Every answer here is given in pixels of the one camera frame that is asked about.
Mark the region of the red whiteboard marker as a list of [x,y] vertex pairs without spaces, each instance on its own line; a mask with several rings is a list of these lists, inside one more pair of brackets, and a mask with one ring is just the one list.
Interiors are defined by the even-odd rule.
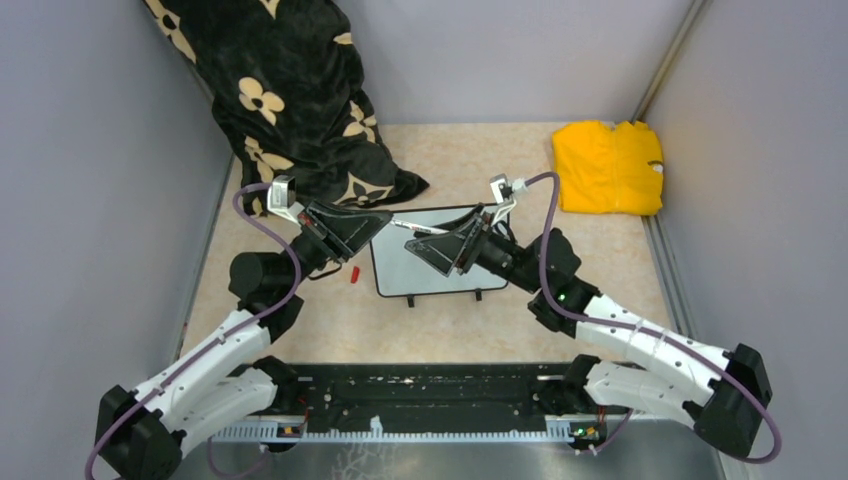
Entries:
[[396,218],[393,218],[390,221],[390,224],[395,226],[395,227],[398,227],[398,228],[407,229],[407,230],[410,230],[410,231],[413,231],[413,232],[416,232],[416,233],[422,233],[422,234],[425,234],[425,235],[441,235],[441,234],[447,233],[447,230],[444,230],[444,229],[441,229],[441,228],[425,226],[425,225],[416,224],[416,223],[413,223],[413,222],[408,222],[408,221],[404,221],[404,220],[400,220],[400,219],[396,219]]

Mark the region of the black framed whiteboard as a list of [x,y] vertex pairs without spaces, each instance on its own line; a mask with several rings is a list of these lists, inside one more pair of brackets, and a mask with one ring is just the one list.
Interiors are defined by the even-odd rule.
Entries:
[[445,276],[408,252],[405,243],[413,238],[409,229],[387,226],[370,242],[377,294],[402,298],[409,307],[419,296],[470,293],[478,301],[488,291],[502,290],[507,281],[475,266],[468,273],[453,271]]

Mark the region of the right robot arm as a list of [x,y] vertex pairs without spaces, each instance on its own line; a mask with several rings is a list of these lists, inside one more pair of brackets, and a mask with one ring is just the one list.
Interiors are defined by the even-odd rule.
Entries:
[[600,345],[627,366],[586,357],[574,361],[563,398],[576,412],[621,406],[676,421],[720,452],[749,463],[761,426],[776,428],[767,407],[772,389],[761,353],[701,343],[633,313],[582,280],[580,258],[561,230],[545,221],[522,247],[494,227],[478,205],[464,216],[419,230],[406,251],[448,276],[480,267],[530,294],[527,308],[548,330]]

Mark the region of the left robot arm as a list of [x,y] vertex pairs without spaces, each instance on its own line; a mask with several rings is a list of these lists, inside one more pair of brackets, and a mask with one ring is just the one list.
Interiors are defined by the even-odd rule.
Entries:
[[96,458],[121,479],[168,479],[185,457],[230,424],[270,408],[292,411],[300,399],[294,371],[265,357],[294,324],[303,306],[297,290],[330,262],[357,255],[393,218],[389,211],[354,211],[311,202],[285,211],[299,227],[290,241],[275,232],[277,251],[243,252],[230,264],[234,310],[201,343],[135,387],[115,385],[98,405]]

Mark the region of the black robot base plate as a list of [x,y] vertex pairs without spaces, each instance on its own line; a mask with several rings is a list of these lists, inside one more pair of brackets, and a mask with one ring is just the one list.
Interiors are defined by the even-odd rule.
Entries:
[[580,394],[567,364],[300,364],[281,398],[241,431],[273,446],[346,442],[602,444],[608,408]]

